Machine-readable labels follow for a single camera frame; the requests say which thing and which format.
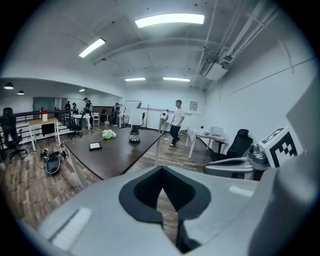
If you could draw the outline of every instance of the black railing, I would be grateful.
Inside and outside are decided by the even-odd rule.
[[[19,126],[16,129],[20,130],[22,128],[26,128],[29,126],[28,122],[32,120],[38,120],[42,119],[42,111],[32,111],[32,112],[22,112],[22,113],[15,113],[13,116],[16,118],[15,123],[16,124],[22,124],[26,123],[26,125]],[[70,110],[55,110],[55,111],[48,111],[48,118],[57,118],[60,123],[62,123],[64,126],[68,126],[71,121],[71,111]],[[22,139],[30,137],[29,130],[24,130],[21,132]],[[3,130],[1,127],[0,130],[0,150],[3,150]]]

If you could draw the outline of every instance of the tablet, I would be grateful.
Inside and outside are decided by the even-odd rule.
[[[89,144],[89,150],[99,150],[102,149],[102,147],[100,146],[99,142],[94,142],[94,143],[90,143]]]

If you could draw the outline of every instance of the wall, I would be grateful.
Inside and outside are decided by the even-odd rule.
[[[146,113],[149,105],[147,119],[144,119],[144,122],[147,120],[148,128],[159,128],[160,113],[166,109],[169,110],[169,120],[171,121],[176,110],[176,100],[182,101],[182,108],[185,112],[185,119],[181,125],[182,130],[202,125],[205,100],[202,91],[190,89],[185,84],[181,84],[180,86],[158,85],[157,87],[154,85],[139,86],[132,84],[130,87],[128,85],[125,91],[123,105],[125,105],[125,101],[141,101],[141,108]],[[198,102],[197,111],[189,110],[190,101]]]
[[[291,55],[294,74],[278,39]],[[259,142],[276,128],[290,126],[286,114],[311,84],[318,69],[318,60],[308,41],[282,13],[207,92],[204,127],[224,129],[228,141],[224,152],[239,129],[248,129],[253,141]],[[300,145],[295,134],[293,137]],[[301,152],[302,148],[299,146],[297,150]]]
[[[12,90],[3,89],[7,80],[0,81],[0,112],[6,107],[12,108],[14,113],[33,111],[33,97],[54,97],[56,107],[60,109],[64,107],[61,106],[61,98],[67,98],[71,104],[75,102],[79,110],[85,107],[84,97],[90,99],[94,106],[113,106],[121,102],[118,96],[92,89],[79,92],[81,87],[70,84],[25,79],[11,81]],[[18,90],[23,90],[25,95],[17,95]]]

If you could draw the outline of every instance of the wooden floor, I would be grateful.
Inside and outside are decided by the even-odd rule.
[[[83,128],[83,136],[102,134],[108,125],[100,124],[90,131]],[[60,137],[61,142],[70,140],[67,135]],[[211,162],[209,152],[200,139],[194,145],[192,158],[188,159],[191,143],[185,147],[186,135],[180,136],[176,147],[169,147],[172,137],[166,133],[161,137],[159,146],[158,164],[162,166],[175,166],[187,170],[202,172],[203,165]],[[18,156],[7,159],[1,165],[0,186],[15,217],[36,228],[41,221],[63,202],[72,198],[81,191],[78,179],[71,166],[69,157],[60,166],[60,171],[55,176],[48,176],[45,171],[45,163],[40,157],[42,148],[48,148],[50,152],[58,151],[58,143],[55,138],[38,140],[36,152],[32,150],[31,143],[21,146],[26,149],[28,155],[20,160]],[[137,172],[140,169],[155,165],[156,144],[152,146],[128,172]],[[82,164],[77,163],[83,177],[89,184],[99,179],[89,172]],[[168,238],[176,241],[178,214],[170,203],[165,192],[162,190],[157,210],[163,216],[163,229]]]

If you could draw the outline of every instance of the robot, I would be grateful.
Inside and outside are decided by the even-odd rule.
[[[207,163],[203,172],[229,178],[232,177],[232,173],[242,173],[245,179],[251,180],[255,172],[277,168],[298,155],[291,133],[289,127],[280,127],[259,144],[252,144],[247,157]]]

